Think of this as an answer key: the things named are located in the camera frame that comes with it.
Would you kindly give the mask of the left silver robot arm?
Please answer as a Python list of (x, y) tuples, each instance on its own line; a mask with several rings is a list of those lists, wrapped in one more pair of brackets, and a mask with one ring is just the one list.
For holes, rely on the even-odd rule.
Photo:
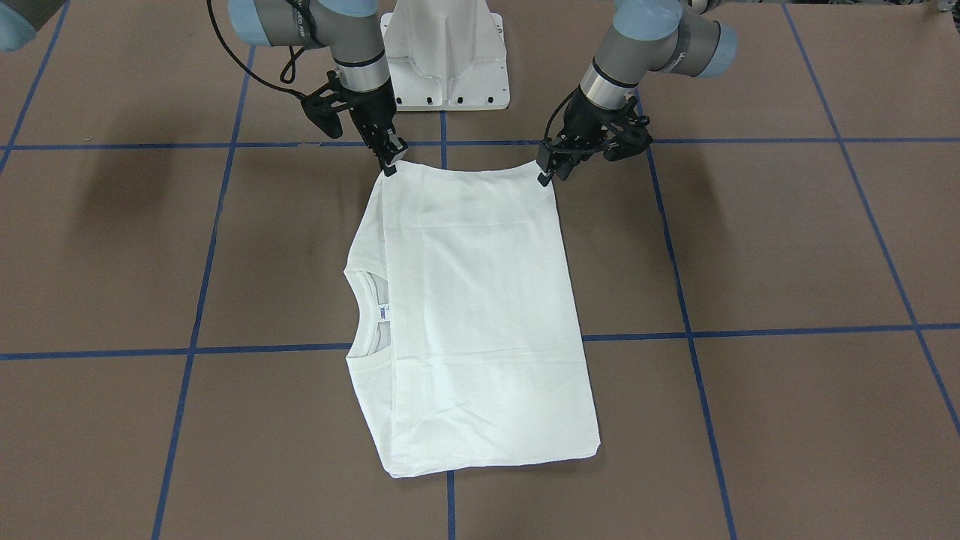
[(713, 78), (731, 67), (737, 34), (707, 19), (716, 1), (617, 1), (613, 21), (580, 82), (554, 110), (559, 133), (546, 127), (539, 143), (539, 184), (565, 181), (600, 154), (614, 163), (652, 144), (650, 119), (635, 95), (648, 73)]

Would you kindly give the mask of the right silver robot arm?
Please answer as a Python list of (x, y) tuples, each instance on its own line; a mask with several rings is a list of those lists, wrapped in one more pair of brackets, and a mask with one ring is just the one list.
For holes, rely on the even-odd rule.
[[(227, 14), (240, 41), (285, 46), (290, 58), (281, 83), (270, 89), (298, 100), (304, 115), (327, 137), (340, 138), (348, 112), (382, 173), (391, 176), (408, 151), (394, 126), (398, 111), (375, 1), (229, 1)], [(334, 68), (311, 93), (292, 89), (299, 57), (327, 49)]]

